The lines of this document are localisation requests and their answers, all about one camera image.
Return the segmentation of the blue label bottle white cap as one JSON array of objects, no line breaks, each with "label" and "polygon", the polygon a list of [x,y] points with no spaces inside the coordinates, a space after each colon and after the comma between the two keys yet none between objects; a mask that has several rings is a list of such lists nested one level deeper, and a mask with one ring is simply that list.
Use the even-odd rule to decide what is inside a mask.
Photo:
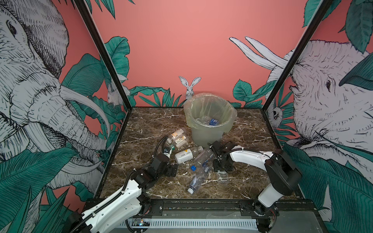
[{"label": "blue label bottle white cap", "polygon": [[201,117],[201,119],[205,121],[205,125],[218,126],[220,124],[220,122],[217,119],[209,116],[203,116]]}]

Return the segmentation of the tall white label water bottle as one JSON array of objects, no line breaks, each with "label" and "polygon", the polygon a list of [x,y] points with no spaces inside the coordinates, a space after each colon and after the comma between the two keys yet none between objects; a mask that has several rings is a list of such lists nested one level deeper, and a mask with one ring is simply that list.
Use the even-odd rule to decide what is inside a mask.
[{"label": "tall white label water bottle", "polygon": [[226,171],[217,171],[219,183],[229,183],[229,174]]}]

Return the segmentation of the blue label water bottle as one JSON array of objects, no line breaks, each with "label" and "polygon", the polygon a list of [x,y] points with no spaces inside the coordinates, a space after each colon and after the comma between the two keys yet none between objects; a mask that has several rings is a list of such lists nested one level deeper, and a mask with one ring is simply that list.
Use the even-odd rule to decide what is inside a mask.
[{"label": "blue label water bottle", "polygon": [[200,124],[205,124],[205,121],[201,118],[197,118],[196,121],[199,122]]}]

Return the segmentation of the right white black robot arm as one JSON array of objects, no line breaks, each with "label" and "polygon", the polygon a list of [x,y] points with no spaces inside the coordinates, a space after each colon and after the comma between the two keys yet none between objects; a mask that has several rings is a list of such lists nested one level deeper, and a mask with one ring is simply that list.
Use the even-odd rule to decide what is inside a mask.
[{"label": "right white black robot arm", "polygon": [[231,141],[221,144],[215,141],[208,145],[216,159],[214,167],[232,171],[234,163],[243,163],[265,171],[270,184],[264,188],[249,207],[258,216],[275,211],[275,203],[283,196],[292,195],[302,179],[302,172],[290,156],[281,149],[259,151],[244,148]]}]

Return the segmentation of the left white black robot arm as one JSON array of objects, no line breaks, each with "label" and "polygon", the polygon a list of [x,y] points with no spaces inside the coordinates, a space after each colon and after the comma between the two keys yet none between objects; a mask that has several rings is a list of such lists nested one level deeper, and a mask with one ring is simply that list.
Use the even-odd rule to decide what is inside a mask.
[{"label": "left white black robot arm", "polygon": [[133,170],[125,184],[100,203],[85,210],[74,212],[66,220],[63,233],[108,233],[120,223],[151,208],[145,192],[162,176],[175,177],[177,164],[170,164],[170,153],[160,153],[139,170]]}]

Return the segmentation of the green mesh waste bin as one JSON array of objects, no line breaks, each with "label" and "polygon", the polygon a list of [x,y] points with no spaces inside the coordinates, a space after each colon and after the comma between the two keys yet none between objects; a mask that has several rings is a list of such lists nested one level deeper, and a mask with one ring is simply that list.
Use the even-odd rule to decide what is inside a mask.
[{"label": "green mesh waste bin", "polygon": [[192,129],[192,140],[193,142],[202,147],[207,147],[208,143],[212,144],[215,141],[220,141],[223,132],[218,132],[217,130],[196,130]]}]

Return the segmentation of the translucent plastic bin liner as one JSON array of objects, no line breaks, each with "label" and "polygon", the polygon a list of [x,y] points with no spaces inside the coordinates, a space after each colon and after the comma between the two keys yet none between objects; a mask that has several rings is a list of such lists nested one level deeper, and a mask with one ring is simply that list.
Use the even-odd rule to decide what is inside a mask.
[{"label": "translucent plastic bin liner", "polygon": [[[188,127],[196,130],[217,130],[229,133],[237,118],[236,109],[227,100],[211,94],[199,93],[183,104]],[[217,125],[202,124],[198,119],[207,116],[218,121]]]}]

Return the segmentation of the clear bottle blue cap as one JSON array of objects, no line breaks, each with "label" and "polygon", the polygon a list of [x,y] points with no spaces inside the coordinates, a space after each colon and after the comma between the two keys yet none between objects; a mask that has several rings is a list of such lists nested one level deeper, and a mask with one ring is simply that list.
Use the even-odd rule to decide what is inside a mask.
[{"label": "clear bottle blue cap", "polygon": [[213,156],[214,153],[211,149],[204,149],[194,160],[190,169],[192,171],[197,171],[201,169]]}]

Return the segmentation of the white label bottle lying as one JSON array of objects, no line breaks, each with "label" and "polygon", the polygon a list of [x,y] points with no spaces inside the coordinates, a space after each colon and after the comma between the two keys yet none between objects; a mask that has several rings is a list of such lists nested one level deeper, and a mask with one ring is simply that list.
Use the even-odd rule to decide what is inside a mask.
[{"label": "white label bottle lying", "polygon": [[194,156],[200,154],[203,150],[204,149],[202,146],[190,147],[175,154],[175,160],[178,164],[187,162],[189,160],[192,160]]}]

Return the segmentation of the beige label small bottle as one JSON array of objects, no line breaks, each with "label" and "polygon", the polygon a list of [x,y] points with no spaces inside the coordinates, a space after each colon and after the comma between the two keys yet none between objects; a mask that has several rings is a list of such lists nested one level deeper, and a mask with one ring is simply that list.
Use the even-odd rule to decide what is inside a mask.
[{"label": "beige label small bottle", "polygon": [[176,148],[181,148],[188,143],[188,139],[185,135],[183,135],[180,138],[176,139],[174,143]]}]

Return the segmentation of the crushed clear bottle white cap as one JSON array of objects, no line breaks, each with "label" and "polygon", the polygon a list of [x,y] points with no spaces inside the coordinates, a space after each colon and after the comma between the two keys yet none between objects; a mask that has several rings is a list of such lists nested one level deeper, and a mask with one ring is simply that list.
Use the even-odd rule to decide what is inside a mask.
[{"label": "crushed clear bottle white cap", "polygon": [[206,178],[209,176],[210,170],[210,167],[203,167],[196,173],[187,189],[189,194],[193,195],[200,189]]}]

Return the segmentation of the black front mounting rail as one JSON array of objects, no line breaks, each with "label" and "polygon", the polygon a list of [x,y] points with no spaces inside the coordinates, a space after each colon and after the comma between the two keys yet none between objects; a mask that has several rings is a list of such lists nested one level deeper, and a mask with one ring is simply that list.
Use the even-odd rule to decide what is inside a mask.
[{"label": "black front mounting rail", "polygon": [[[259,217],[254,212],[252,200],[249,199],[151,199],[150,209],[144,216],[164,216],[170,211],[188,212],[238,212],[241,216]],[[315,211],[311,200],[279,200],[265,216],[277,216],[281,212]]]}]

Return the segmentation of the left black frame post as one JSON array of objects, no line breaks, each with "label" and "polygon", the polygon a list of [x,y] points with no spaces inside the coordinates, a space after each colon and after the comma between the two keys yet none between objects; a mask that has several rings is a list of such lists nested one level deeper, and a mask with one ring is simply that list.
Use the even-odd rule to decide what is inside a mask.
[{"label": "left black frame post", "polygon": [[124,106],[127,110],[129,111],[132,111],[132,106],[127,98],[127,95],[125,94],[124,90],[123,90],[123,86],[121,84],[121,82],[119,81],[119,77],[118,77],[118,74],[115,70],[115,67],[113,65],[113,62],[108,54],[108,51],[105,47],[105,44],[103,43],[103,40],[102,40],[102,37],[101,35],[99,34],[99,31],[95,25],[95,22],[91,16],[91,13],[89,11],[89,8],[88,8],[88,5],[86,3],[86,1],[83,1],[83,0],[74,0],[74,3],[92,37],[92,40],[93,42],[95,43],[95,46],[96,48],[98,49],[99,51],[99,54],[101,56],[101,58],[103,59],[103,62],[106,66],[106,68],[108,69],[108,73],[110,75],[110,77],[112,78],[119,94],[120,94],[120,97],[124,103]]}]

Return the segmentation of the black frame post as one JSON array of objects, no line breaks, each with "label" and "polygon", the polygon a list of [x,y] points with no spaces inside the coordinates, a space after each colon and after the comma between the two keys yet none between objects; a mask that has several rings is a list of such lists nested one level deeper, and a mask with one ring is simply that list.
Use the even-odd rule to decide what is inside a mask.
[{"label": "black frame post", "polygon": [[297,44],[296,48],[294,49],[294,52],[292,56],[290,57],[290,60],[286,64],[284,70],[282,71],[279,79],[277,80],[275,87],[273,88],[272,92],[270,93],[268,99],[266,100],[265,104],[261,108],[262,112],[265,112],[268,110],[270,104],[275,99],[278,91],[283,86],[286,79],[289,77],[291,70],[295,66],[297,60],[299,59],[300,55],[303,53],[305,47],[307,46],[307,43],[312,38],[313,34],[317,30],[319,24],[321,23],[322,19],[324,18],[325,14],[327,13],[328,9],[332,5],[332,0],[324,0],[320,1],[318,7],[316,8],[316,11],[314,12],[311,21],[309,25],[307,26],[306,30],[304,31],[304,34],[302,35],[299,43]]},{"label": "black frame post", "polygon": [[91,13],[89,11],[89,8],[88,8],[88,5],[86,3],[86,1],[83,1],[83,0],[74,0],[74,3],[92,37],[92,40],[93,42],[95,43],[95,46],[96,48],[98,49],[99,51],[99,54],[101,56],[101,58],[103,59],[103,62],[106,66],[106,68],[108,69],[108,73],[110,75],[110,77],[112,78],[119,94],[120,94],[120,97],[124,103],[124,106],[127,110],[129,111],[132,111],[132,106],[127,98],[127,95],[125,94],[124,90],[123,90],[123,86],[121,84],[121,82],[119,81],[119,77],[118,77],[118,74],[115,70],[115,67],[113,65],[113,62],[108,54],[108,51],[105,47],[105,44],[103,43],[103,40],[102,40],[102,37],[101,35],[99,34],[99,31],[95,25],[95,22],[91,16]]}]

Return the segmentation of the right black frame post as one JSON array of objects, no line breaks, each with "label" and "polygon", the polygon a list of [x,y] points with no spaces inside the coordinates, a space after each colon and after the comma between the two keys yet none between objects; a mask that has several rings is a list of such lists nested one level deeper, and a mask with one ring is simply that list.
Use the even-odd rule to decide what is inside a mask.
[{"label": "right black frame post", "polygon": [[295,66],[297,60],[299,59],[300,55],[303,53],[305,47],[307,46],[307,43],[312,38],[313,34],[317,30],[319,24],[321,23],[322,19],[324,18],[325,14],[327,13],[328,9],[332,5],[332,0],[324,0],[320,1],[318,7],[316,8],[316,11],[314,12],[311,21],[309,25],[307,26],[306,30],[304,31],[304,34],[302,35],[299,43],[297,44],[296,48],[294,49],[294,52],[292,56],[290,57],[290,60],[286,64],[284,70],[282,71],[279,79],[277,80],[275,87],[273,88],[272,92],[270,93],[268,99],[266,100],[265,104],[261,108],[262,112],[265,112],[268,110],[270,104],[275,99],[278,91],[283,86],[286,79],[289,77],[291,70]]}]

